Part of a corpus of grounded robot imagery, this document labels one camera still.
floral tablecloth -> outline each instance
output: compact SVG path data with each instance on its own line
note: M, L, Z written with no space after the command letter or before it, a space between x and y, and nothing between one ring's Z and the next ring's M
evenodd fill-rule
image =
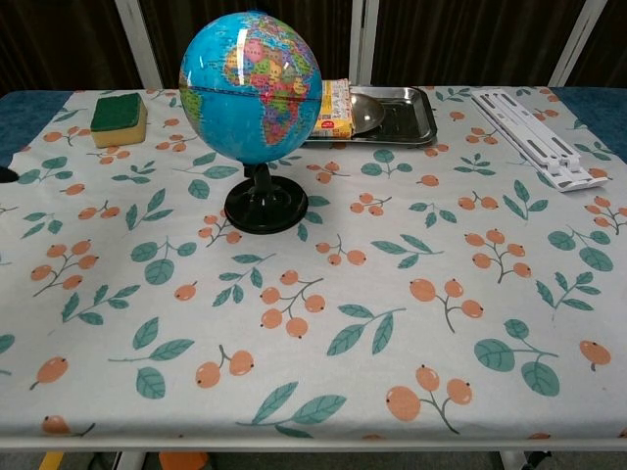
M271 164L310 208L267 236L224 218L242 167L177 92L142 91L146 141L103 150L103 93L74 93L0 185L0 446L624 437L627 167L510 88L610 177L560 194L470 88L425 90L431 147Z

